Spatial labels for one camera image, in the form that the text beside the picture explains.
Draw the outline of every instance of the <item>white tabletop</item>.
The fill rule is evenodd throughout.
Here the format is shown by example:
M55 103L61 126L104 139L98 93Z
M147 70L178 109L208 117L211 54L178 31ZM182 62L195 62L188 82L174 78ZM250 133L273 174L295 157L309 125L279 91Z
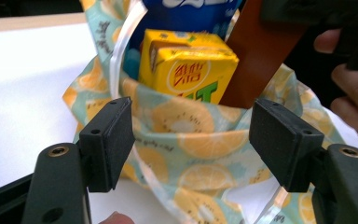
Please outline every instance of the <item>white tabletop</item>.
M34 171L41 150L72 142L76 121L62 94L96 55L86 23L0 32L0 187ZM330 113L349 145L358 136ZM154 195L120 179L91 193L94 223L118 211L135 223L177 223Z

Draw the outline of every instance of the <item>human hand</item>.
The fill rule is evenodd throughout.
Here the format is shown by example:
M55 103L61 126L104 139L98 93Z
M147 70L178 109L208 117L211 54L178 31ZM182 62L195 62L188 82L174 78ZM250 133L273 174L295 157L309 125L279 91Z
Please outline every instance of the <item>human hand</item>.
M332 53L339 40L340 30L329 30L317 36L314 47L322 53ZM345 64L332 72L333 81L347 94L335 99L331 110L358 132L358 71L346 69Z
M130 217L114 212L106 220L102 221L100 224L134 224Z

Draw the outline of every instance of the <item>blue package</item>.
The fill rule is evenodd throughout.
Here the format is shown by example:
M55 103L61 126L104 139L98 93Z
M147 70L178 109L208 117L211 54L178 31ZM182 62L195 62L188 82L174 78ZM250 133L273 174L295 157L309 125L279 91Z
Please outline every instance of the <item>blue package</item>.
M131 37L130 48L141 49L145 29L208 32L226 38L241 0L143 0L147 13Z

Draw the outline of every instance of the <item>yellow box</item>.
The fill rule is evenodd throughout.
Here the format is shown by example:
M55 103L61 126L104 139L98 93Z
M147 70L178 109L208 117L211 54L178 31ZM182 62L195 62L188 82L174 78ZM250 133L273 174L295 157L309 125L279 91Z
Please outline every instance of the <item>yellow box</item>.
M218 104L238 61L218 35L148 29L139 81L155 91Z

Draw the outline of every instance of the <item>black object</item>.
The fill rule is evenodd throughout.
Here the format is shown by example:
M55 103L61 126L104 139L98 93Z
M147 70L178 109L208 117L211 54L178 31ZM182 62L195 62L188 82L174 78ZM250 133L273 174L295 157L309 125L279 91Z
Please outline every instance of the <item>black object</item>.
M358 70L358 0L263 0L263 21L342 28L335 54Z
M0 223L91 223L87 188L114 189L133 143L131 99L111 101L76 144L44 149L32 175L0 188Z
M249 138L287 191L306 192L310 183L315 186L312 204L318 224L358 223L358 148L322 148L322 133L265 99L255 101Z

